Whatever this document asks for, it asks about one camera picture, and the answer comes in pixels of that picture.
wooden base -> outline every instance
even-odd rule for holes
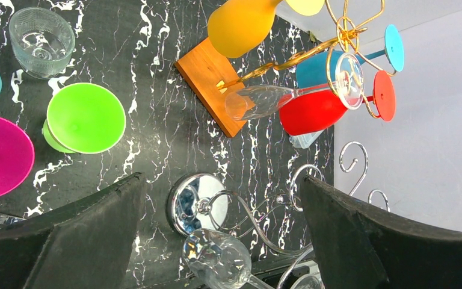
[[[244,126],[245,121],[237,122],[229,117],[224,101],[227,94],[243,89],[245,86],[239,83],[222,92],[217,89],[217,84],[238,78],[229,60],[218,53],[207,38],[174,65],[226,136],[234,137]]]

glass tumbler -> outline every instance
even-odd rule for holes
[[[10,21],[13,53],[31,76],[48,79],[68,65],[75,35],[66,20],[38,7],[16,12]]]

marble surface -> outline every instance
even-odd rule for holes
[[[189,288],[180,260],[183,237],[169,226],[165,204],[171,186],[183,175],[211,172],[249,206],[286,192],[298,166],[317,164],[333,183],[333,129],[309,149],[294,149],[279,115],[248,122],[227,138],[174,68],[174,62],[207,36],[209,15],[223,0],[0,0],[0,116],[23,128],[34,143],[36,160],[25,182],[0,197],[0,211],[30,218],[88,196],[132,172],[145,172],[146,214],[133,244],[123,288]],[[66,70],[48,81],[27,75],[13,56],[8,23],[21,8],[51,9],[72,25],[75,51]],[[264,62],[286,60],[311,46],[309,37],[282,19],[263,43],[232,60],[239,74]],[[74,82],[92,82],[114,92],[127,112],[127,128],[114,148],[101,154],[62,154],[45,142],[41,128],[52,95]],[[295,85],[294,69],[270,71],[246,83]],[[267,212],[262,208],[257,217]],[[229,223],[244,216],[232,202]],[[282,247],[298,249],[309,241],[300,213],[279,210],[261,227]],[[242,241],[256,270],[285,260],[270,252],[257,233]]]

wine glass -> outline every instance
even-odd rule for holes
[[[245,283],[259,289],[273,289],[252,275],[247,248],[231,235],[197,229],[185,240],[183,259],[190,270],[213,289],[237,289]]]

white wall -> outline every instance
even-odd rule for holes
[[[339,169],[339,152],[350,140],[369,152],[369,172],[355,196],[366,199],[382,189],[396,214],[462,231],[462,11],[401,31],[406,64],[394,79],[397,112],[385,123],[365,107],[349,111],[336,124],[335,186],[349,191],[362,170]],[[383,40],[362,46],[364,53]],[[385,58],[378,61],[389,67]],[[364,66],[366,91],[375,70]],[[358,149],[347,152],[361,159]]]
[[[380,3],[380,0],[351,0],[348,3],[348,17],[358,25],[378,13]],[[341,17],[344,0],[330,0],[330,5],[336,18]],[[462,1],[456,0],[386,0],[384,13],[366,25],[369,30],[361,34],[360,41],[369,43],[383,37],[388,24],[394,24],[399,30],[404,30],[460,10]],[[314,16],[302,16],[293,11],[287,3],[281,2],[276,13],[302,30],[313,32],[316,38],[322,41],[336,37],[336,26],[325,6]]]

